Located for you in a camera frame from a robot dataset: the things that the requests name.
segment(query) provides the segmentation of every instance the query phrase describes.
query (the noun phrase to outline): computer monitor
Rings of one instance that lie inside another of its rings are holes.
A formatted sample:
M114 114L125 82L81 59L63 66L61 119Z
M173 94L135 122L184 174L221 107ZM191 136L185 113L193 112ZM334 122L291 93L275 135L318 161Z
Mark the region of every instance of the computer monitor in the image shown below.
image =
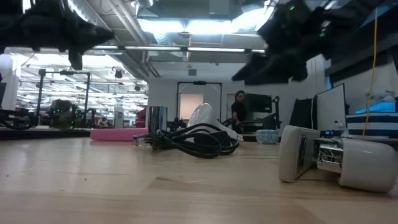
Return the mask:
M260 94L246 94L244 102L248 113L272 113L272 97Z
M4 98L4 93L6 92L7 83L0 83L0 107L2 104L2 99Z

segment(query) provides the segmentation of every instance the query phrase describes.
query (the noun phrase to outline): patterned bowl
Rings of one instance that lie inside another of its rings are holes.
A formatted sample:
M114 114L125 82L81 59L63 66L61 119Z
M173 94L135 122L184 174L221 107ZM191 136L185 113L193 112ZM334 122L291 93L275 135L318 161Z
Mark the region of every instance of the patterned bowl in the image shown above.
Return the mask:
M277 130L257 130L256 139L261 144L277 144L279 142L279 132Z

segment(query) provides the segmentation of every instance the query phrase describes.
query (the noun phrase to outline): wooden tabletop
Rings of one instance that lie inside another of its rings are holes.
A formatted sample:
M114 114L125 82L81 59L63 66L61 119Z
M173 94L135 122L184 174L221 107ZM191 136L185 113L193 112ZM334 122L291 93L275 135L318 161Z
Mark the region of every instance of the wooden tabletop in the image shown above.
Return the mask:
M311 170L278 180L278 146L231 156L153 153L129 142L0 142L0 223L397 223L389 194L340 187Z

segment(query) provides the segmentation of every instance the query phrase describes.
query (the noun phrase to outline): man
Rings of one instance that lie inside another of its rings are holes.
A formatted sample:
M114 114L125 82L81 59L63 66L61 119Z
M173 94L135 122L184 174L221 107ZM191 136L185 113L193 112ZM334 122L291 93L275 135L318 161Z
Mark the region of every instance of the man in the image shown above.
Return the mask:
M242 132L242 121L246 119L246 105L244 104L244 95L245 92L239 90L235 94L235 103L232 104L231 111L232 111L232 130L236 131L238 134L243 134Z

